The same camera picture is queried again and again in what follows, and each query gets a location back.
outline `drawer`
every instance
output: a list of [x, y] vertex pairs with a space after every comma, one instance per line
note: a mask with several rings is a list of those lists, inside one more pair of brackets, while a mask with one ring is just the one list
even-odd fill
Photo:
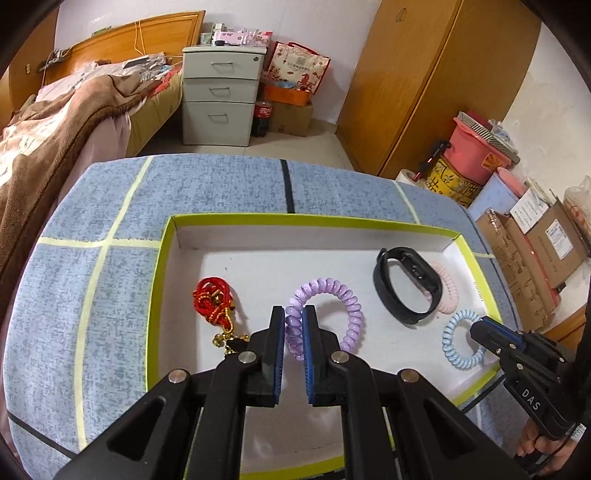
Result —
[[264, 56], [258, 53], [203, 51], [186, 53], [185, 78], [236, 78], [258, 80]]
[[257, 90], [258, 80], [185, 78], [183, 101], [254, 103]]
[[247, 147], [251, 137], [253, 103], [183, 103], [185, 145]]

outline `cardboard box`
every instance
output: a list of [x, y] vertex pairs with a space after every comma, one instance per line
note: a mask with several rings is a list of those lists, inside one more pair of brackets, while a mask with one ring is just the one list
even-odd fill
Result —
[[551, 313], [558, 306], [558, 302], [554, 301], [554, 296], [552, 295], [550, 286], [546, 281], [546, 273], [542, 269], [540, 260], [537, 258], [537, 254], [534, 252], [527, 237], [517, 225], [515, 219], [506, 217], [504, 215], [498, 216], [499, 220], [505, 227], [509, 238], [513, 241], [517, 251], [521, 255], [524, 265], [530, 271], [531, 279], [533, 280], [535, 289], [540, 296], [544, 310], [546, 313]]
[[559, 201], [527, 233], [550, 287], [563, 283], [583, 263], [589, 250]]
[[493, 214], [493, 221], [494, 225], [485, 212], [476, 224], [501, 266], [524, 330], [541, 329], [549, 325], [550, 318], [538, 295], [531, 273], [501, 220], [495, 214]]
[[269, 131], [306, 137], [313, 111], [314, 107], [312, 107], [311, 103], [304, 106], [297, 106], [273, 102]]
[[312, 92], [265, 85], [264, 97], [268, 102], [289, 103], [290, 105], [306, 106], [310, 103]]

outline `label sticker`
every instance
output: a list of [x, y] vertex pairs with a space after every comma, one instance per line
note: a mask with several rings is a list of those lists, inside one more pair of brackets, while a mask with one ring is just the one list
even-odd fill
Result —
[[511, 209], [511, 216], [521, 231], [527, 233], [538, 223], [548, 208], [534, 189], [528, 189]]
[[492, 153], [489, 153], [486, 156], [486, 158], [482, 161], [482, 166], [491, 173], [494, 173], [496, 172], [497, 168], [504, 167], [505, 164], [499, 157], [493, 155]]
[[566, 233], [564, 233], [564, 229], [558, 219], [548, 227], [546, 235], [548, 235], [550, 243], [554, 247], [554, 250], [556, 250], [558, 258], [564, 260], [564, 257], [573, 249], [573, 244], [570, 242]]

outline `paper towel roll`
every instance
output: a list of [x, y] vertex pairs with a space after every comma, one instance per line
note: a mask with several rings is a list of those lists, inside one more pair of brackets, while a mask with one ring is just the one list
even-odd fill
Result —
[[414, 173], [412, 171], [408, 170], [407, 168], [403, 168], [400, 170], [398, 177], [396, 177], [396, 181], [399, 181], [400, 183], [406, 183], [407, 185], [416, 186], [417, 184], [413, 182], [413, 177]]

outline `brown blanket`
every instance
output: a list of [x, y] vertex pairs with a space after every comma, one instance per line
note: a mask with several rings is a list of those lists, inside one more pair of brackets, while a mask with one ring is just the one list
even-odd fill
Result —
[[[0, 319], [44, 219], [92, 131], [104, 119], [139, 104], [159, 84], [141, 82], [137, 74], [103, 75], [15, 114], [0, 143]], [[50, 134], [43, 138], [43, 132]]]

